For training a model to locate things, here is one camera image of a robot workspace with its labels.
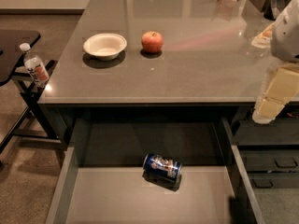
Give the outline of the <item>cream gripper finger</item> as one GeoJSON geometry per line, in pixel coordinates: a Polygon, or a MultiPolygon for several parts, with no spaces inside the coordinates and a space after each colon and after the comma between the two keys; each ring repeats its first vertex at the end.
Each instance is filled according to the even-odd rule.
{"type": "Polygon", "coordinates": [[[256,100],[252,119],[258,124],[268,124],[299,93],[299,65],[284,63],[270,70],[263,81],[256,100]]]}

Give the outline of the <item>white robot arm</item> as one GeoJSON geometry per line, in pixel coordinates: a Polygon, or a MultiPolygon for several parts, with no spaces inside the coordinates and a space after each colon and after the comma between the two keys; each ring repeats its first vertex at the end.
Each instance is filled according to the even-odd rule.
{"type": "Polygon", "coordinates": [[[299,93],[299,0],[291,0],[266,32],[277,59],[266,70],[254,106],[252,119],[259,124],[273,121],[299,93]]]}

